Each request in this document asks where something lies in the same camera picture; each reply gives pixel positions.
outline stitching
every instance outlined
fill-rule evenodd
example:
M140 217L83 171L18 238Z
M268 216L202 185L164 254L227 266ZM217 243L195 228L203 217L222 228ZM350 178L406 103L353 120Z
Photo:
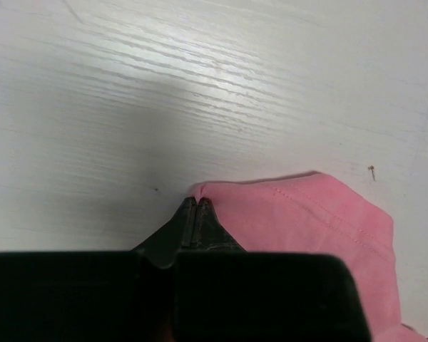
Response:
M312 213L310 210L308 210L307 208L303 207L300 203L298 203L297 201L295 201L293 198L291 198L289 195L287 195L286 193L284 193L282 190L279 190L276 187L273 187L271 185L265 185L266 187L269 187L270 189L275 190L275 193L279 193L282 196L284 196L285 198L287 198L288 200L290 200L291 202L294 202L295 204L299 205L303 210L305 210L307 213L312 214L315 219L317 219L319 222L321 222L322 224L324 224L326 227L330 228L331 230L338 232L341 235L344 235L345 237L348 237L349 239L351 239L353 242L355 242L356 244L364 247L365 249L368 249L370 252L376 254L380 259L383 259L385 261L389 261L387 258L383 257L378 251L376 251L375 249L373 249L372 247L369 247L361 242L359 242L358 240L354 239L353 237L351 237L349 234L339 230L338 228L333 227L331 224L326 223L325 221L323 221L322 219L320 219L319 217L316 217L314 215L314 213Z
M282 192L282 190L279 190L276 187L273 187L272 185L266 185L267 187L270 187L271 189L281 192L284 194L284 192ZM384 246L385 248L389 248L389 246L387 246L386 244L384 244L383 242L381 242L380 240L376 239L375 237L373 237L371 234L369 234L368 232L366 232L363 229L357 228L356 226L354 226L353 224L351 224L350 222L346 221L345 219L343 219L340 216L337 216L334 212L329 211L327 208L325 208L322 203L318 202L316 199L312 198L311 196L309 196L308 194L306 194L304 191L302 191L301 189L297 188L294 185L289 184L289 186L291 186L294 190L300 192L301 194L303 194L304 196L306 196L306 198L308 198L309 200L313 201L315 204L317 204L320 209L325 210L328 214L331 214L333 217L337 218L338 220L340 220L341 222L347 224L349 227L357 230L358 232L363 233L364 235L367 235L368 237L370 237L371 239L375 240L377 243L381 244L382 246Z

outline brown speck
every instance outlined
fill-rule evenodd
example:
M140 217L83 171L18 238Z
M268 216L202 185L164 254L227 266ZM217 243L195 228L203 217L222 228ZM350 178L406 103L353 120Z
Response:
M368 170L371 171L372 180L376 181L376 174L374 172L374 166L373 165L369 166Z

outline white table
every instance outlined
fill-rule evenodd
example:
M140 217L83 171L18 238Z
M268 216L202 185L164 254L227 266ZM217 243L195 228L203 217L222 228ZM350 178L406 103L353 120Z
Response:
M319 170L395 218L428 335L428 0L66 1L0 0L0 250L128 249L193 183Z

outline pink garment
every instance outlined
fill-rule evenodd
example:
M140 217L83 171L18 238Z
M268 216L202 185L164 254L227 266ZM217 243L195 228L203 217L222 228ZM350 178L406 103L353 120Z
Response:
M428 341L401 324L393 220L335 178L198 185L219 222L248 251L320 252L341 258L355 278L375 342Z

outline tabletop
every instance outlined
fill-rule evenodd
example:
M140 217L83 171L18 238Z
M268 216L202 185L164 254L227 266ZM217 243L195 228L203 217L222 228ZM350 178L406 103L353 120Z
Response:
M130 249L197 182L312 170L392 215L428 336L428 0L0 0L0 250Z

